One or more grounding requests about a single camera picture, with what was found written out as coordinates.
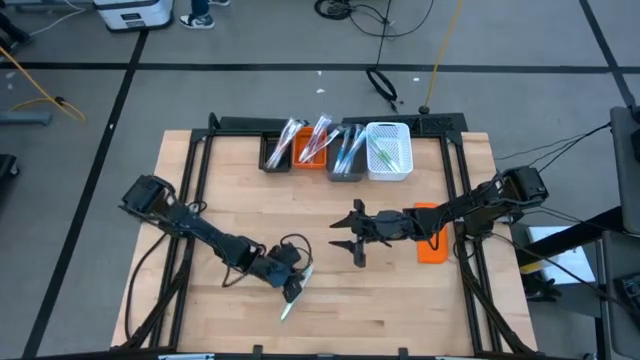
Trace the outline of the black perforated plastic basket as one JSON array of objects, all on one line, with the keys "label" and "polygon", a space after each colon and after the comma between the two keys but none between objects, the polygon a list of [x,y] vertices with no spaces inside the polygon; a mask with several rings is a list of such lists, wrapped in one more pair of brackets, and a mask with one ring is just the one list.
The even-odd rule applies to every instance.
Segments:
[{"label": "black perforated plastic basket", "polygon": [[292,168],[292,143],[282,153],[280,162],[275,168],[268,168],[267,162],[276,150],[280,138],[279,132],[263,132],[260,140],[258,168],[266,173],[287,173]]}]

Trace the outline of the grey plastic basket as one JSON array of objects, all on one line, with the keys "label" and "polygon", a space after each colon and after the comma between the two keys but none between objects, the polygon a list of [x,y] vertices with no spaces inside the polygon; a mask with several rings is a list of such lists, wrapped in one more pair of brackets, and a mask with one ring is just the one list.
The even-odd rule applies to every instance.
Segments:
[{"label": "grey plastic basket", "polygon": [[[339,125],[330,125],[328,127],[328,133]],[[366,173],[366,140],[360,147],[355,161],[351,168],[351,172],[348,174],[334,173],[334,164],[336,162],[337,154],[340,150],[340,146],[343,142],[343,133],[340,134],[335,140],[333,140],[327,148],[327,164],[326,170],[328,172],[328,179],[333,182],[359,182],[362,180]]]}]

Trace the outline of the black aluminium table frame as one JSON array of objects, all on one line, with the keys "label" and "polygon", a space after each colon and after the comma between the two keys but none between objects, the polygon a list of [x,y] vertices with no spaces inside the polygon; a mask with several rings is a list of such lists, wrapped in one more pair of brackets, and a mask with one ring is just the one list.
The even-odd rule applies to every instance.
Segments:
[{"label": "black aluminium table frame", "polygon": [[402,182],[333,183],[320,170],[269,174],[258,168],[256,135],[218,135],[208,147],[204,185],[189,184],[207,203],[204,217],[221,230],[274,245],[284,235],[308,240],[314,271],[287,309],[281,293],[248,277],[222,286],[226,271],[197,244],[177,346],[181,351],[265,354],[458,355],[473,352],[457,261],[421,264],[416,246],[370,244],[364,268],[336,247],[347,239],[335,222],[354,199],[369,213],[447,200],[440,144],[418,138],[414,169]]}]

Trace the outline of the blue toothbrush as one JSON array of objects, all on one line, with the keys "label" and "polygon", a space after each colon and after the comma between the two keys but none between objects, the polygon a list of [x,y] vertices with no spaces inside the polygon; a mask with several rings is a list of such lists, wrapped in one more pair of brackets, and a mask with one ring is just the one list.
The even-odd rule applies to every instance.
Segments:
[{"label": "blue toothbrush", "polygon": [[355,125],[353,128],[345,131],[344,146],[339,154],[336,161],[336,167],[334,169],[336,173],[347,174],[351,171],[356,153],[356,143],[361,133],[361,125]]},{"label": "blue toothbrush", "polygon": [[354,163],[354,159],[355,156],[357,154],[357,152],[359,151],[360,147],[362,146],[362,144],[364,143],[364,141],[366,140],[366,128],[362,125],[357,125],[356,126],[356,130],[355,130],[355,134],[354,134],[354,139],[353,139],[353,143],[351,145],[351,148],[345,158],[345,171],[346,172],[350,172],[351,171],[351,167],[353,166]]},{"label": "blue toothbrush", "polygon": [[346,127],[343,130],[343,142],[342,142],[342,144],[340,146],[340,150],[339,150],[339,152],[337,154],[336,162],[334,164],[334,169],[333,169],[334,173],[339,173],[340,172],[340,167],[341,167],[341,165],[343,163],[343,160],[344,160],[344,157],[346,155],[347,146],[349,144],[350,136],[351,136],[351,128],[350,127]]},{"label": "blue toothbrush", "polygon": [[354,141],[351,145],[351,148],[349,150],[349,152],[347,153],[344,163],[343,163],[343,167],[341,172],[343,174],[348,174],[351,172],[351,168],[353,166],[353,163],[355,161],[355,157],[357,155],[357,152],[359,151],[362,143],[364,142],[364,140],[366,139],[366,131],[365,130],[360,130],[355,134],[354,137]]}]

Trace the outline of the purple toothbrush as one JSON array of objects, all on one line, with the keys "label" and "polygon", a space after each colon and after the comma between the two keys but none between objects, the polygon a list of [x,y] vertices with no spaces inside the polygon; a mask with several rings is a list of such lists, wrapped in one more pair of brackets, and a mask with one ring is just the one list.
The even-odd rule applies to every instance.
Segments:
[{"label": "purple toothbrush", "polygon": [[310,162],[314,155],[319,151],[321,138],[327,127],[332,123],[332,118],[322,113],[319,120],[312,130],[311,137],[305,145],[298,160],[302,163]]},{"label": "purple toothbrush", "polygon": [[335,140],[340,134],[342,134],[344,129],[345,129],[344,126],[339,125],[339,126],[335,127],[332,131],[330,131],[326,136],[322,136],[321,143],[320,143],[320,148],[319,148],[318,152],[320,152],[321,150],[326,148],[333,140]]}]

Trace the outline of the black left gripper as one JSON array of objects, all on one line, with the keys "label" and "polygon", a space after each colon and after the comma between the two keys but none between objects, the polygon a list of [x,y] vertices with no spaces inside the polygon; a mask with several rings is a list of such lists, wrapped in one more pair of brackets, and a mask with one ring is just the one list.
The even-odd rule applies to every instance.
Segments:
[{"label": "black left gripper", "polygon": [[274,246],[266,255],[259,254],[252,261],[248,273],[261,279],[274,288],[283,287],[282,293],[287,303],[294,302],[301,294],[303,281],[306,281],[313,272],[313,266],[309,265],[302,273],[294,265],[279,262],[275,255],[281,245]]}]

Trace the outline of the white Trossen equipment cart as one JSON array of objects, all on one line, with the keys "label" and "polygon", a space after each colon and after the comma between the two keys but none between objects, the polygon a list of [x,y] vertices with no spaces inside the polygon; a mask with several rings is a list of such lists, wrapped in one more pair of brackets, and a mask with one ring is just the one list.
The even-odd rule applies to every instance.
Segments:
[{"label": "white Trossen equipment cart", "polygon": [[173,21],[174,0],[93,0],[111,32],[160,29]]}]

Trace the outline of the orange perforated plastic basket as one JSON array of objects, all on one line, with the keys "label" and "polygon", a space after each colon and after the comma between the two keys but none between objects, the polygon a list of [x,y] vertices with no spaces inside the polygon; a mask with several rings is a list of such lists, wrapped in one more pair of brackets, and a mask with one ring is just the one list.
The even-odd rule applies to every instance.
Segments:
[{"label": "orange perforated plastic basket", "polygon": [[305,148],[309,140],[311,139],[313,128],[311,126],[305,126],[298,131],[292,144],[292,166],[294,168],[308,169],[308,170],[321,170],[326,167],[327,164],[327,148],[321,149],[317,152],[309,162],[301,162],[299,160],[302,150]]}]

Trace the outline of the person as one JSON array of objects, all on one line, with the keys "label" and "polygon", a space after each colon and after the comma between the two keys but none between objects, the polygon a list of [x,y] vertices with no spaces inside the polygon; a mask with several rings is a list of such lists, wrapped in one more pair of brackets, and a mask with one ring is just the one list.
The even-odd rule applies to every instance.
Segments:
[{"label": "person", "polygon": [[179,17],[179,23],[188,29],[208,30],[215,27],[214,19],[210,12],[211,6],[230,5],[231,0],[190,0],[191,12]]}]

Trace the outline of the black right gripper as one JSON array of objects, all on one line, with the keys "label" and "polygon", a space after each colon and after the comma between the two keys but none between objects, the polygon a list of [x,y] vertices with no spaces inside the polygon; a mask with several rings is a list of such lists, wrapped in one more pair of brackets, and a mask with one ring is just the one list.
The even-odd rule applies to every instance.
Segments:
[{"label": "black right gripper", "polygon": [[358,268],[366,267],[364,242],[382,242],[404,240],[416,234],[413,220],[406,214],[395,210],[384,210],[375,216],[365,213],[365,204],[361,199],[353,201],[354,209],[348,215],[331,224],[330,228],[355,229],[355,234],[363,240],[330,241],[329,244],[345,249],[353,255],[353,263]]}]

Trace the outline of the grey side desk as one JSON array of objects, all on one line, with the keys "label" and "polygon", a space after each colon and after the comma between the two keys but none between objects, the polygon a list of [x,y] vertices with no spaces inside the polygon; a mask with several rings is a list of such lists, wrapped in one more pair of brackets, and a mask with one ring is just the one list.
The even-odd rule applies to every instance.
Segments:
[{"label": "grey side desk", "polygon": [[623,224],[640,235],[640,161],[632,144],[632,136],[640,134],[640,123],[626,107],[613,107],[609,115]]}]

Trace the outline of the orange flat mat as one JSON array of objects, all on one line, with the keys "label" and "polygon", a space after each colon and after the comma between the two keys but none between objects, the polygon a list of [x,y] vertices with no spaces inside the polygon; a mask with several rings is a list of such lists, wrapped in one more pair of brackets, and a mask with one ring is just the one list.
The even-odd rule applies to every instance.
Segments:
[{"label": "orange flat mat", "polygon": [[[441,211],[437,210],[437,204],[418,202],[415,203],[416,208],[430,209],[428,219],[437,225],[440,219]],[[433,235],[429,240],[421,240],[416,242],[417,262],[421,264],[441,264],[444,263],[449,256],[449,235],[447,225],[442,225],[439,232]]]}]

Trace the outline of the white perforated plastic basket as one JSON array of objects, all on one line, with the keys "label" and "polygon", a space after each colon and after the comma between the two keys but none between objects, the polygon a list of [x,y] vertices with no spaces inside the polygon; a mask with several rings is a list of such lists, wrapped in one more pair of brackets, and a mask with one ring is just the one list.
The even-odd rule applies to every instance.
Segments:
[{"label": "white perforated plastic basket", "polygon": [[[403,181],[413,171],[412,141],[409,127],[403,123],[372,122],[366,126],[367,176],[371,181]],[[400,168],[393,173],[376,156],[368,136],[375,135],[378,144],[387,150]]]}]

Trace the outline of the green toothbrush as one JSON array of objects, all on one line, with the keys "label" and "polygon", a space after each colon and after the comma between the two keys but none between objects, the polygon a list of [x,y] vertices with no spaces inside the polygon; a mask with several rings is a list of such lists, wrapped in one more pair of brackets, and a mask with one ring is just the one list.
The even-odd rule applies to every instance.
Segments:
[{"label": "green toothbrush", "polygon": [[284,322],[288,316],[288,314],[290,313],[290,311],[292,310],[292,308],[294,307],[296,301],[299,299],[300,295],[302,294],[302,291],[304,290],[305,286],[307,285],[307,283],[309,282],[309,279],[311,278],[311,276],[306,280],[306,281],[300,281],[299,286],[300,286],[300,290],[298,292],[298,294],[293,298],[293,300],[291,302],[288,302],[282,313],[280,316],[280,321]]},{"label": "green toothbrush", "polygon": [[399,173],[400,168],[398,164],[393,160],[391,154],[387,150],[381,148],[378,145],[375,145],[375,148],[376,148],[377,156],[380,159],[380,161],[383,162],[390,169],[391,172]]},{"label": "green toothbrush", "polygon": [[379,144],[377,137],[373,134],[368,136],[368,144],[372,146],[376,156],[384,163],[391,171],[395,170],[395,164],[391,155],[384,150]]}]

